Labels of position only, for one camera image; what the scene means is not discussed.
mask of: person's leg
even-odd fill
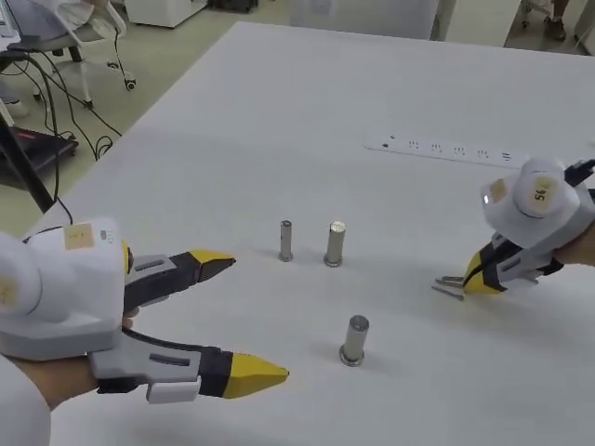
[[[566,7],[568,7],[568,2],[570,0],[554,0],[554,15],[553,18],[555,20],[562,20],[562,16],[564,12],[566,12]]]
[[[554,10],[551,19],[546,20],[546,36],[550,39],[562,42],[566,40],[566,30],[562,22],[562,16],[566,12],[569,0],[553,0]]]

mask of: gray floor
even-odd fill
[[[91,77],[97,112],[117,129],[125,132],[236,21],[287,24],[287,3],[288,0],[260,0],[259,9],[249,15],[205,10],[175,30],[130,25],[126,38],[120,44],[120,56],[125,68],[136,75],[137,89],[127,92],[122,79],[117,76]],[[574,48],[573,39],[569,38],[562,45],[553,45],[542,38],[542,32],[543,23],[539,17],[532,17],[532,24],[526,30],[522,29],[520,23],[516,23],[511,30],[508,46],[579,54]],[[86,55],[91,58],[112,58],[113,47],[102,44],[86,50]],[[33,69],[29,69],[29,72],[39,79]],[[17,89],[30,110],[30,115],[18,120],[17,124],[44,130],[44,108],[33,100],[31,82],[22,75],[9,77],[7,81]],[[72,130],[83,141],[70,121],[64,96],[58,93],[56,96],[60,130]],[[95,141],[106,134],[105,127],[90,112],[78,105],[74,108],[77,122],[91,140]],[[78,154],[61,165],[60,190],[70,188],[93,163],[91,150],[82,144]],[[46,177],[46,184],[52,190],[53,182],[50,172]],[[0,186],[0,209],[0,230],[17,236],[40,217],[27,192],[4,186]]]

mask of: power socket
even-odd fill
[[[394,134],[369,135],[364,147],[370,151],[389,151],[462,163],[495,165],[508,169],[520,169],[529,160],[529,156],[525,153],[513,153],[489,147],[471,147],[444,141],[400,138]]]

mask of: label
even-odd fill
[[[14,307],[17,303],[17,285],[7,276],[0,276],[0,305]]]
[[[93,240],[93,226],[90,223],[64,227],[64,247],[67,250],[92,248],[95,246]]]
[[[548,211],[557,188],[558,181],[555,179],[545,176],[536,177],[533,182],[533,197],[531,197],[534,209],[539,212]]]
[[[503,178],[493,182],[490,186],[490,195],[492,195],[492,201],[494,203],[498,203],[500,200],[506,197],[507,193],[508,190]]]

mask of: metal cylinder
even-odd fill
[[[283,262],[291,262],[294,258],[291,252],[291,229],[291,221],[284,220],[281,222],[281,250],[279,251],[279,259]]]
[[[364,344],[369,328],[370,321],[365,316],[357,315],[350,319],[345,343],[338,352],[344,364],[356,367],[364,362]]]
[[[343,243],[345,242],[345,223],[334,221],[328,231],[328,245],[324,255],[324,263],[331,268],[340,267],[343,263]]]

